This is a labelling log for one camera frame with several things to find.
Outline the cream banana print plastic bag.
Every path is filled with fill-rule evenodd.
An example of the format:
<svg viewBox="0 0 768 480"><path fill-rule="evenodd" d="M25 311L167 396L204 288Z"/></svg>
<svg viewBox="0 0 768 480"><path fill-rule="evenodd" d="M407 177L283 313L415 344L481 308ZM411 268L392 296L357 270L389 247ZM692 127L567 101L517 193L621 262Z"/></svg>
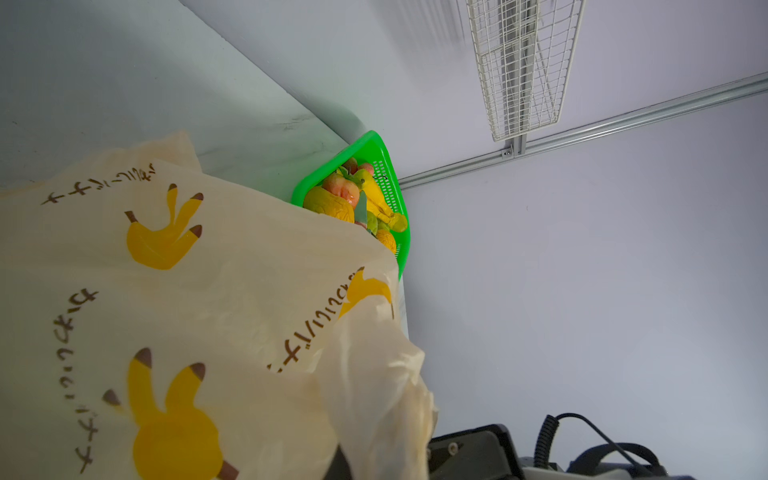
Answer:
<svg viewBox="0 0 768 480"><path fill-rule="evenodd" d="M5 479L424 479L397 261L177 133L1 196Z"/></svg>

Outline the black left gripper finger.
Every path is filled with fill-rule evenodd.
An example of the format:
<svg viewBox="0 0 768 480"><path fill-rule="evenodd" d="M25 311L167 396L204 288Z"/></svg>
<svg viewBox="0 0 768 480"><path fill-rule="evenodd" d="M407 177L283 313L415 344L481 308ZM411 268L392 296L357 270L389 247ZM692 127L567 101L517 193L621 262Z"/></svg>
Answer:
<svg viewBox="0 0 768 480"><path fill-rule="evenodd" d="M433 438L430 479L525 479L509 430L491 424Z"/></svg>

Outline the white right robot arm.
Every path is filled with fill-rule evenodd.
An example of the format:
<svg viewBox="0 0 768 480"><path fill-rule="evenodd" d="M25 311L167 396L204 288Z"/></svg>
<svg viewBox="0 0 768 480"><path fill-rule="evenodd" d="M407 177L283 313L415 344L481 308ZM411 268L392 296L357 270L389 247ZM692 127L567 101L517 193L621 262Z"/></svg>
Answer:
<svg viewBox="0 0 768 480"><path fill-rule="evenodd" d="M576 419L603 441L572 460L565 468L551 460L551 450L562 421ZM545 417L534 452L517 454L508 429L488 425L437 437L427 447L431 479L672 479L649 448L615 442L585 416L563 413Z"/></svg>

